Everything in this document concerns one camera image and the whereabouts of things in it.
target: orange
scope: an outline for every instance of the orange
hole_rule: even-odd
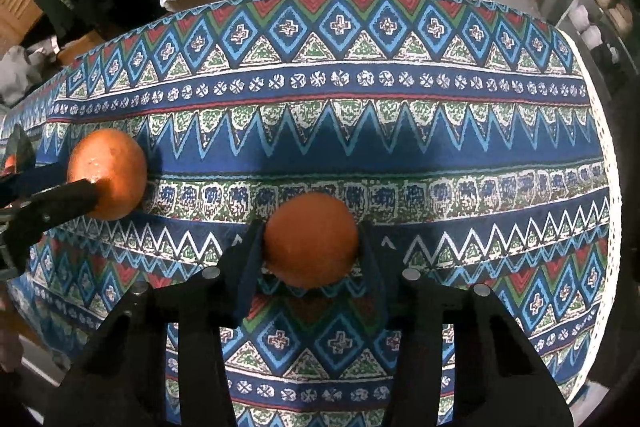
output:
[[[129,214],[142,199],[146,158],[132,137],[100,129],[83,138],[71,153],[66,179],[87,179],[98,187],[98,204],[87,214],[107,221]]]
[[[298,288],[342,279],[351,271],[357,250],[358,229],[347,207],[322,192],[287,201],[264,230],[266,267]]]

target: shelf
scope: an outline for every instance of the shelf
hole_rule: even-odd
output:
[[[594,12],[599,13],[599,17],[598,19],[601,21],[604,21],[604,23],[607,25],[607,27],[610,29],[611,33],[613,34],[616,42],[608,42],[609,44],[614,44],[616,47],[620,47],[622,48],[622,51],[624,51],[627,60],[629,61],[629,63],[631,64],[631,67],[634,69],[635,73],[638,74],[639,70],[638,70],[638,66],[636,66],[636,62],[634,60],[634,58],[632,57],[631,53],[629,52],[629,49],[626,47],[625,41],[623,41],[622,37],[620,36],[620,34],[618,33],[618,31],[616,30],[616,27],[614,25],[614,23],[611,21],[610,15],[607,13],[606,10],[603,10],[597,3],[596,0],[590,0],[589,2],[589,6],[585,6],[585,8],[587,9],[587,12],[589,12],[589,15],[592,15]]]
[[[609,102],[609,100],[611,100],[611,95],[604,76],[602,76],[600,69],[593,60],[593,57],[591,57],[591,52],[582,40],[578,31],[574,28],[574,25],[571,24],[571,21],[568,18],[566,18],[558,24],[558,29],[565,32],[574,40],[575,45],[578,47],[578,51],[580,51],[580,57],[582,57],[582,61],[584,62],[591,80],[593,81],[593,86],[596,88],[599,99],[603,102]]]

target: bolt head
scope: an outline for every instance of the bolt head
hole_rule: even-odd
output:
[[[204,279],[216,279],[220,276],[220,268],[217,266],[207,266],[204,270],[202,270],[202,276]]]
[[[491,288],[489,288],[489,286],[487,286],[486,284],[479,283],[474,286],[474,292],[478,296],[488,297],[489,295],[491,295]]]
[[[405,268],[402,270],[402,277],[408,281],[417,281],[420,279],[420,271],[415,268]]]

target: diamond pattern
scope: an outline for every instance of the diamond pattern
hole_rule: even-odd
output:
[[[549,46],[547,39],[535,24],[529,24],[529,30],[527,31],[527,37],[525,39],[525,48],[535,61],[537,67],[543,70],[549,60],[551,46]]]
[[[482,20],[471,10],[462,28],[462,38],[473,53],[476,62],[478,64],[484,63],[489,45],[492,42],[491,33]]]
[[[174,61],[175,55],[178,54],[178,41],[174,34],[168,32],[164,39],[158,44],[153,54],[154,62],[161,73],[166,73],[169,66]]]
[[[78,288],[84,304],[88,305],[95,295],[95,280],[93,270],[87,261],[82,263],[78,274]]]
[[[258,344],[274,371],[290,362],[300,347],[300,341],[284,312],[265,325],[258,334]]]
[[[495,42],[498,48],[507,59],[511,68],[515,68],[520,57],[519,36],[504,21],[500,21],[495,31]]]
[[[269,28],[274,43],[280,45],[283,56],[291,54],[306,38],[308,26],[292,6],[286,6]]]
[[[398,45],[404,42],[407,25],[398,10],[385,0],[371,18],[369,31],[387,54],[393,54]]]
[[[135,84],[146,64],[147,54],[145,41],[138,40],[138,44],[133,48],[127,66],[129,68],[129,78]]]
[[[567,263],[554,295],[554,308],[558,315],[563,315],[574,300],[577,291],[575,279],[574,266],[572,263]]]
[[[600,287],[600,282],[603,277],[603,270],[598,261],[598,256],[593,255],[587,265],[587,268],[584,271],[582,276],[582,282],[580,283],[580,287],[582,288],[583,294],[586,297],[586,304],[590,304],[593,302],[593,299],[596,296],[598,288]]]
[[[553,47],[562,62],[562,65],[567,71],[571,71],[572,69],[572,61],[574,58],[574,54],[571,51],[571,48],[566,44],[566,41],[560,36],[558,30],[553,29]]]
[[[104,69],[104,79],[107,88],[113,86],[117,77],[122,71],[123,66],[124,61],[122,60],[122,53],[118,48],[115,52],[113,52],[113,55],[111,55],[111,58],[109,62],[107,62],[107,65]]]
[[[189,64],[193,70],[197,70],[201,62],[209,53],[213,45],[213,37],[207,23],[203,18],[195,25],[191,35],[187,38],[184,47],[184,55],[187,57]]]
[[[449,42],[453,29],[433,5],[429,4],[418,22],[418,31],[433,55],[440,55]]]
[[[342,313],[332,320],[314,344],[322,359],[334,371],[353,362],[363,345],[359,334]]]
[[[529,330],[535,328],[540,322],[549,304],[550,299],[546,288],[540,279],[536,279],[529,290],[529,296],[525,299],[522,308],[522,317]]]
[[[342,0],[335,0],[333,6],[319,24],[319,30],[333,48],[343,51],[362,27],[357,17]]]
[[[108,311],[113,310],[113,307],[120,300],[122,294],[112,272],[110,272],[104,279],[100,296],[102,297]]]
[[[238,60],[249,46],[254,43],[258,30],[246,12],[240,12],[229,23],[222,42],[229,54]]]

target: table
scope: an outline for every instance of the table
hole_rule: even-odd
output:
[[[11,285],[64,359],[134,281],[182,282],[254,217],[323,190],[377,223],[407,266],[489,284],[567,400],[593,363],[618,274],[617,167],[575,44],[542,20],[486,0],[224,1],[82,56],[9,113],[4,142],[14,123],[40,163],[102,126],[148,158],[138,209],[50,230]],[[264,273],[242,327],[220,333],[239,426],[382,420],[401,339],[372,313],[358,266],[308,293]],[[443,325],[440,422],[454,351]]]

